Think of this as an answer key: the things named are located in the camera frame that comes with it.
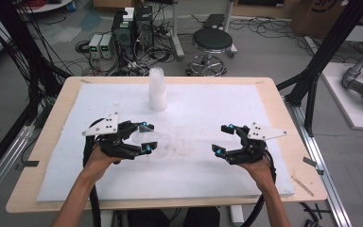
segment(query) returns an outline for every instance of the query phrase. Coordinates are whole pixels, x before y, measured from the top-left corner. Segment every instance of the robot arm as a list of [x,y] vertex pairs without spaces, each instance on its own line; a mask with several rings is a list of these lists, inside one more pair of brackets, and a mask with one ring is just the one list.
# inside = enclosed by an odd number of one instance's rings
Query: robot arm
[[240,137],[240,144],[243,146],[241,149],[226,151],[218,145],[212,145],[212,151],[215,153],[216,157],[225,159],[230,165],[238,165],[244,163],[255,163],[260,160],[265,155],[267,151],[267,144],[263,140],[253,140],[249,139],[248,133],[250,129],[247,126],[237,127],[234,125],[223,125],[220,128],[221,131],[228,134],[236,134]]
[[349,68],[343,75],[341,85],[344,88],[353,90],[363,97],[363,83],[358,82],[356,78],[361,74],[363,67],[363,58],[359,60],[353,67]]

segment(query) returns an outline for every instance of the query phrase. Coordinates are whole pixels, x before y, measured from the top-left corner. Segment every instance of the electronic equipment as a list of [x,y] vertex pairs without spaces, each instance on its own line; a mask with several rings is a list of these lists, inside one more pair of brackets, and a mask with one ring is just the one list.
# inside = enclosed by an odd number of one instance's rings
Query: electronic equipment
[[102,35],[94,35],[90,43],[88,44],[90,48],[90,56],[92,59],[100,59],[101,49],[99,48],[99,44],[101,43]]
[[140,47],[147,49],[154,46],[152,6],[137,8],[135,21],[139,32]]
[[134,48],[137,39],[137,29],[135,21],[125,21],[124,10],[116,12],[113,18],[112,35],[114,47],[121,65],[127,65],[128,61],[135,61],[138,48]]
[[104,34],[100,43],[102,58],[111,59],[114,53],[113,36]]

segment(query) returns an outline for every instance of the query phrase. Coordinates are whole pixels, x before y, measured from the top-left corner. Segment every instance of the black stool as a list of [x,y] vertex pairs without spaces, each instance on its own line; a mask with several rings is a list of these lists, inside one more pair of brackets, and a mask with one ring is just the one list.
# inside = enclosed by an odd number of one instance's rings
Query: black stool
[[205,51],[205,55],[197,55],[188,64],[187,76],[193,73],[200,76],[220,76],[226,73],[226,68],[220,58],[212,54],[223,53],[232,47],[233,39],[225,31],[217,28],[203,28],[193,35],[193,45]]

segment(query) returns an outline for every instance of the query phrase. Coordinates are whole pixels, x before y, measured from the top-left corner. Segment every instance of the table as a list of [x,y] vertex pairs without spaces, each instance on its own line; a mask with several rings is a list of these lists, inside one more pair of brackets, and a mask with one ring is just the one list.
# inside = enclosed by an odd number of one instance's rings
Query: table
[[[252,84],[255,85],[268,114],[270,124],[289,131],[288,136],[278,139],[288,172],[296,188],[296,194],[283,197],[283,201],[322,201],[326,200],[326,190],[315,168],[303,162],[309,157],[282,101],[275,84],[268,78],[188,78],[168,77],[167,83],[174,84]],[[37,202],[45,169],[53,148],[56,146],[61,129],[77,98],[83,83],[148,83],[148,78],[101,78],[74,77],[66,80],[58,100],[49,115],[29,160],[38,160],[37,167],[26,167],[16,184],[7,204],[10,213],[58,211],[62,202]],[[101,209],[129,209],[152,207],[187,207],[255,203],[256,198],[228,197],[211,199],[172,199],[172,200],[129,200],[101,201]]]

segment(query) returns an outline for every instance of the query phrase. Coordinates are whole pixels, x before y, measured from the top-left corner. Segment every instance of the metal frame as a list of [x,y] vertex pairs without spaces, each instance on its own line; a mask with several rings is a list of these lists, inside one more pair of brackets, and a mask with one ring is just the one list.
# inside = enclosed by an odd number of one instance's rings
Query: metal frame
[[332,177],[329,174],[329,171],[326,167],[325,162],[323,161],[322,154],[320,153],[320,148],[315,141],[315,138],[308,133],[304,126],[304,116],[303,110],[301,107],[293,106],[289,103],[286,104],[286,107],[292,112],[292,117],[296,120],[297,128],[299,133],[302,136],[302,140],[307,147],[308,153],[311,156],[311,159],[317,163],[318,170],[323,171],[323,174],[320,175],[320,178],[325,185],[326,191],[328,193],[328,203],[332,210],[332,214],[335,218],[337,226],[346,227],[352,226],[352,223],[349,220],[346,210],[344,209],[343,203],[338,195],[337,189],[332,181]]
[[223,61],[216,56],[212,56],[209,52],[205,55],[197,55],[194,57],[189,63],[189,68],[195,74],[205,77],[217,77],[226,73]]
[[[5,27],[13,43],[25,57],[25,64],[28,66],[29,73],[29,79],[27,79],[29,85],[29,104],[0,143],[1,160],[9,148],[10,143],[15,138],[15,135],[21,130],[25,122],[27,121],[26,124],[29,125],[36,119],[38,106],[42,100],[42,94],[39,92],[40,85],[44,87],[45,92],[48,95],[55,96],[58,95],[61,90],[61,84],[58,81],[58,77],[66,79],[70,77],[70,75],[55,66],[51,59],[48,61],[43,56],[43,53],[31,37],[25,22],[10,1],[0,0],[0,22]],[[7,49],[9,55],[16,63],[16,66],[19,67],[21,74],[25,76],[25,72],[20,69],[16,56],[11,51],[12,48],[1,35],[0,43]]]
[[184,51],[182,50],[182,44],[178,36],[178,0],[173,0],[173,30],[170,30],[170,37],[172,38],[172,44],[176,51],[178,60],[184,58]]
[[303,98],[308,94],[304,126],[310,136],[313,136],[312,119],[314,115],[317,84],[321,72],[333,58],[343,42],[346,41],[362,15],[363,0],[350,1],[324,39],[320,49],[312,58],[311,62],[308,63],[307,67],[299,75],[276,86],[280,91],[290,85],[296,84],[291,93],[285,97],[285,101],[294,106],[300,106]]
[[17,158],[23,152],[29,138],[34,132],[34,123],[30,126],[23,126],[20,132],[17,134],[13,143],[8,150],[5,150],[5,155],[0,160],[0,184],[5,179],[6,175],[9,173],[13,164],[16,162]]

